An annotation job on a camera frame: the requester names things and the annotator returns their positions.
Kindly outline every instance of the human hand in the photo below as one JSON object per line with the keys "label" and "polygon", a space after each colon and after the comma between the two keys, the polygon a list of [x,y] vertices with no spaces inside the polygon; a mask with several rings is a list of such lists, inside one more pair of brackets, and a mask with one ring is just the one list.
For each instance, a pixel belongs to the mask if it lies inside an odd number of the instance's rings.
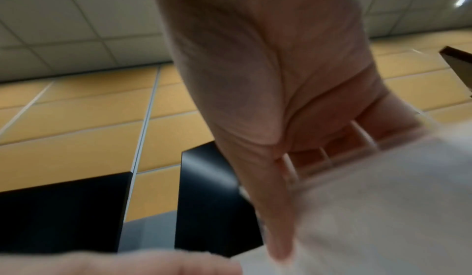
{"label": "human hand", "polygon": [[157,0],[190,94],[264,220],[277,260],[295,217],[281,163],[360,148],[419,127],[383,84],[355,0]]}
{"label": "human hand", "polygon": [[242,275],[239,263],[206,253],[147,251],[0,256],[2,275]]}

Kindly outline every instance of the wall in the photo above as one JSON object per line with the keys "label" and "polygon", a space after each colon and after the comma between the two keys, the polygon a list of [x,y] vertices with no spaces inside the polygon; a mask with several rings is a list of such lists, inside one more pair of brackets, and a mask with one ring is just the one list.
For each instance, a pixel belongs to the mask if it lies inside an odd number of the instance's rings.
{"label": "wall", "polygon": [[[472,52],[472,31],[371,44],[386,84],[428,126],[472,118],[445,45]],[[212,135],[172,65],[0,86],[0,191],[132,170],[148,108],[126,221],[176,210],[180,154]]]}

